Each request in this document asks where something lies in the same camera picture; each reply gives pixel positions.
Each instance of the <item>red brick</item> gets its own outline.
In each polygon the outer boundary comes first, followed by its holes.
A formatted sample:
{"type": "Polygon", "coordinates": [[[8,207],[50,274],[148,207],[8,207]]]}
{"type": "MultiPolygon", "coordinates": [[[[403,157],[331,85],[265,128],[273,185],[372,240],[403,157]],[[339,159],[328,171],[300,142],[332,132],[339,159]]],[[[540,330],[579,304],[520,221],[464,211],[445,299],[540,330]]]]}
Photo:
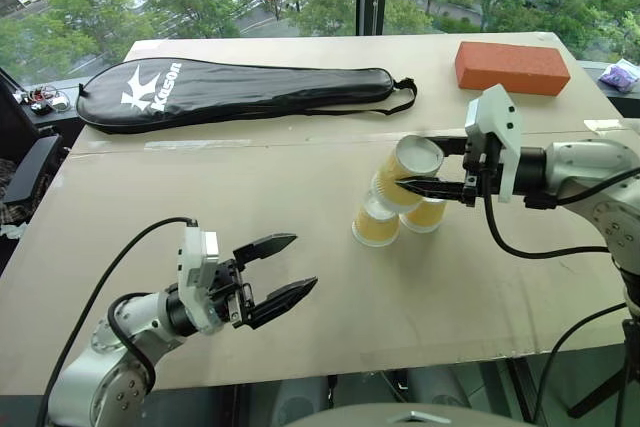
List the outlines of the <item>red brick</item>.
{"type": "Polygon", "coordinates": [[[460,42],[456,75],[462,89],[502,84],[507,92],[558,95],[571,76],[557,49],[460,42]]]}

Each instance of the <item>white bird logo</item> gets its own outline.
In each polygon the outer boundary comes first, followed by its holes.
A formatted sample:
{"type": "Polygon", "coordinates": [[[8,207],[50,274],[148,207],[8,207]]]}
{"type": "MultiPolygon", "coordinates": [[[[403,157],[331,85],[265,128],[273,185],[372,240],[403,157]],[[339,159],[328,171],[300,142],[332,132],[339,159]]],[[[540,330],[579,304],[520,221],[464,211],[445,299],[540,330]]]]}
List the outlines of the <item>white bird logo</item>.
{"type": "Polygon", "coordinates": [[[133,76],[127,82],[127,84],[129,84],[129,87],[131,87],[131,95],[123,92],[120,103],[131,104],[131,107],[138,107],[140,111],[144,111],[145,107],[147,107],[151,103],[151,101],[142,100],[142,97],[148,94],[155,94],[156,83],[158,82],[159,77],[160,74],[156,75],[146,84],[141,84],[140,65],[138,65],[138,67],[136,67],[136,71],[133,73],[133,76]]]}

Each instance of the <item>wooden table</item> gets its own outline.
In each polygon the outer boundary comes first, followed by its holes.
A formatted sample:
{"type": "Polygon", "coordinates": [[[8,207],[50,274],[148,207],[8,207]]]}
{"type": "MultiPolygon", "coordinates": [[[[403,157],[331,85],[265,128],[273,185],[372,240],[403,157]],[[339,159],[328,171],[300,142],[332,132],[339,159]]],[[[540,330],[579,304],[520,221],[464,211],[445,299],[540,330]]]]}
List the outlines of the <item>wooden table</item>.
{"type": "MultiPolygon", "coordinates": [[[[461,39],[560,49],[572,79],[557,98],[514,95],[523,145],[594,136],[584,119],[617,118],[553,34],[143,41],[128,58],[388,69],[419,88],[409,112],[391,118],[287,117],[106,135],[85,128],[0,278],[0,394],[35,394],[106,265],[139,230],[171,215],[218,232],[222,255],[272,232],[299,239],[251,265],[257,299],[316,275],[293,311],[252,331],[195,335],[158,366],[161,388],[256,382],[519,356],[549,350],[578,319],[621,301],[607,255],[527,261],[492,241],[481,208],[451,204],[431,235],[403,230],[395,244],[357,243],[351,220],[376,167],[407,132],[460,133],[467,102],[453,59],[461,39]]],[[[401,94],[387,102],[397,102],[401,94]]],[[[459,158],[442,174],[462,176],[459,158]]],[[[557,211],[496,205],[506,240],[522,249],[593,244],[586,221],[557,211]]],[[[176,279],[181,227],[159,230],[104,288],[72,358],[122,293],[176,279]]],[[[620,316],[590,324],[569,343],[620,342],[620,316]]]]}

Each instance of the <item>stacked cups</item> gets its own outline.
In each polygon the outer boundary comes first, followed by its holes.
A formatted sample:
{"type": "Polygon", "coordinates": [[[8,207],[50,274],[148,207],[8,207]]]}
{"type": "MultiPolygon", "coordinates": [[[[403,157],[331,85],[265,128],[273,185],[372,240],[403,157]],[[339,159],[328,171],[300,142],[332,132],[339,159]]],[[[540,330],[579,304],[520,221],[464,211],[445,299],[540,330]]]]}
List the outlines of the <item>stacked cups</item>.
{"type": "Polygon", "coordinates": [[[398,236],[399,220],[414,232],[431,232],[442,219],[445,201],[423,199],[396,185],[414,175],[434,176],[444,159],[430,140],[408,135],[400,140],[371,181],[364,204],[353,222],[353,235],[365,245],[381,247],[398,236]]]}

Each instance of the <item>black chair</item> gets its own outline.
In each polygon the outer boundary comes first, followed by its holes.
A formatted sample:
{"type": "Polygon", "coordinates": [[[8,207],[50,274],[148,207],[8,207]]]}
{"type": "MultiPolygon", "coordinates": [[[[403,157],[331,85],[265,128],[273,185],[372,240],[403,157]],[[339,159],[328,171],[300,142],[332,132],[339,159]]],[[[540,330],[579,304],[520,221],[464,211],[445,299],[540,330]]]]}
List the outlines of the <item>black chair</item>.
{"type": "MultiPolygon", "coordinates": [[[[62,137],[51,129],[39,131],[31,123],[13,96],[16,87],[0,69],[0,159],[5,161],[2,163],[5,168],[15,166],[10,179],[0,182],[0,204],[23,207],[14,209],[24,213],[19,214],[24,218],[16,219],[16,223],[21,223],[33,215],[43,193],[44,178],[57,171],[63,151],[62,137]]],[[[0,237],[0,274],[17,244],[17,240],[0,237]]]]}

